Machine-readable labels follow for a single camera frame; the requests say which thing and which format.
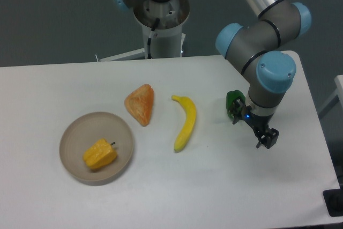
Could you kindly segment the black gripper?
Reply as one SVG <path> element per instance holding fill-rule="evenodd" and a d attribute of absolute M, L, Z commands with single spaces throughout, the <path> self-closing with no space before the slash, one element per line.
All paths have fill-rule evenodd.
<path fill-rule="evenodd" d="M 276 144 L 279 137 L 279 131 L 275 128 L 269 127 L 269 121 L 272 115 L 261 116 L 254 114 L 250 106 L 246 106 L 242 110 L 242 119 L 239 121 L 244 121 L 253 131 L 258 139 L 256 148 L 265 146 L 270 149 Z"/>

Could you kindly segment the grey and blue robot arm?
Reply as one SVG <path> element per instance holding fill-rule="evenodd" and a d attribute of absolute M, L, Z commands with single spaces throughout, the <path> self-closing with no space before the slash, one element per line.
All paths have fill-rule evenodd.
<path fill-rule="evenodd" d="M 114 0 L 124 10 L 133 9 L 143 33 L 146 59 L 180 57 L 182 25 L 187 20 L 188 0 Z M 312 18 L 301 3 L 288 0 L 246 0 L 258 20 L 250 27 L 232 23 L 218 34 L 218 52 L 242 75 L 250 87 L 246 95 L 231 91 L 226 96 L 227 114 L 244 121 L 258 139 L 271 148 L 279 132 L 269 127 L 296 73 L 296 64 L 279 47 L 308 31 Z"/>

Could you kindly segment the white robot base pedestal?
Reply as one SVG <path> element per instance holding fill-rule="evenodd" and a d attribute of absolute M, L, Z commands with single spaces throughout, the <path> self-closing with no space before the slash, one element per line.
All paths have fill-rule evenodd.
<path fill-rule="evenodd" d="M 169 0 L 164 3 L 145 1 L 133 9 L 135 19 L 141 26 L 144 47 L 97 61 L 181 57 L 185 38 L 182 27 L 189 13 L 188 0 Z"/>

